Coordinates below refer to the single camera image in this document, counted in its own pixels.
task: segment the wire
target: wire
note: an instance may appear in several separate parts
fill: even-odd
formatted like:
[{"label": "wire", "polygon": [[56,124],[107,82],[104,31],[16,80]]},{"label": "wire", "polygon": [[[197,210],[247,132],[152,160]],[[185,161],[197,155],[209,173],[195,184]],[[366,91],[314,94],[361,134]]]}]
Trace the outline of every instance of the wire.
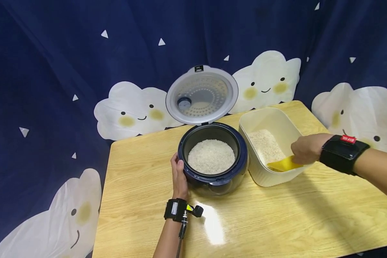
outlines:
[{"label": "wire", "polygon": [[181,251],[182,239],[185,237],[185,231],[186,231],[187,225],[188,225],[188,213],[185,211],[183,213],[181,230],[179,231],[179,244],[178,244],[178,252],[176,253],[176,258],[179,258],[179,253]]},{"label": "wire", "polygon": [[182,237],[179,239],[178,252],[176,253],[176,258],[179,258],[179,252],[181,251]]}]

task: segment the fabric backdrop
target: fabric backdrop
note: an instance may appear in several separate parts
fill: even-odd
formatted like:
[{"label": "fabric backdrop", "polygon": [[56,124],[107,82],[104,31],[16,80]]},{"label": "fabric backdrop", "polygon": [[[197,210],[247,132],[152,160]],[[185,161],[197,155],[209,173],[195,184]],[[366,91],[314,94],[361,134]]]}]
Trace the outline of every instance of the fabric backdrop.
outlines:
[{"label": "fabric backdrop", "polygon": [[387,151],[387,1],[0,0],[0,257],[91,254],[110,144],[181,125],[164,98],[199,64],[230,114],[301,100]]}]

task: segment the dark blue rice cooker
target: dark blue rice cooker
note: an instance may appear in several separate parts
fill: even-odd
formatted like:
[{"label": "dark blue rice cooker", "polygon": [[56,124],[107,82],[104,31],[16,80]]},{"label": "dark blue rice cooker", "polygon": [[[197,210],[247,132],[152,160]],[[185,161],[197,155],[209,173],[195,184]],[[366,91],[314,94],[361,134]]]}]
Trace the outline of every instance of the dark blue rice cooker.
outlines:
[{"label": "dark blue rice cooker", "polygon": [[[189,187],[205,196],[234,191],[248,170],[248,150],[237,130],[216,120],[227,114],[238,98],[238,84],[229,73],[209,66],[191,68],[179,77],[166,95],[166,108],[181,123],[195,125],[182,137],[178,157],[185,163]],[[217,139],[226,142],[235,154],[234,164],[216,175],[206,175],[188,164],[188,154],[199,142]]]}]

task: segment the wooden table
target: wooden table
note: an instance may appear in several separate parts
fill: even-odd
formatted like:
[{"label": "wooden table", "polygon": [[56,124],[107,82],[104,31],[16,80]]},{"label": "wooden table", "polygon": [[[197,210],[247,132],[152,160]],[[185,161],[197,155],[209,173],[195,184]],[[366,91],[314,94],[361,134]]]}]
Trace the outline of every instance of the wooden table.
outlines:
[{"label": "wooden table", "polygon": [[[305,135],[326,128],[299,101],[275,106]],[[219,122],[238,128],[242,114]],[[169,160],[191,126],[117,141],[109,165],[94,258],[152,257],[172,197]],[[191,194],[204,217],[189,218],[186,258],[339,257],[387,245],[387,197],[367,181],[318,163],[263,188],[246,173],[234,193]]]}]

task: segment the cloud cutout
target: cloud cutout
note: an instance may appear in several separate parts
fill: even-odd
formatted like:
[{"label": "cloud cutout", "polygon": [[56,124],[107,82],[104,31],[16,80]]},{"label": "cloud cutout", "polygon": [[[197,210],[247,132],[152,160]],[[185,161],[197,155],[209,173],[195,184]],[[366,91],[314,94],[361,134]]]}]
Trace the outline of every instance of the cloud cutout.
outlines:
[{"label": "cloud cutout", "polygon": [[85,258],[95,242],[101,193],[95,169],[67,180],[47,211],[21,223],[0,242],[0,258]]},{"label": "cloud cutout", "polygon": [[110,89],[109,97],[95,106],[100,136],[117,141],[183,125],[170,116],[165,98],[163,90],[141,90],[131,82],[118,82]]},{"label": "cloud cutout", "polygon": [[349,83],[339,83],[331,92],[317,95],[311,109],[331,133],[355,136],[387,152],[386,88],[370,86],[353,90]]},{"label": "cloud cutout", "polygon": [[286,60],[278,51],[265,51],[236,73],[239,95],[229,114],[291,101],[300,80],[301,59]]}]

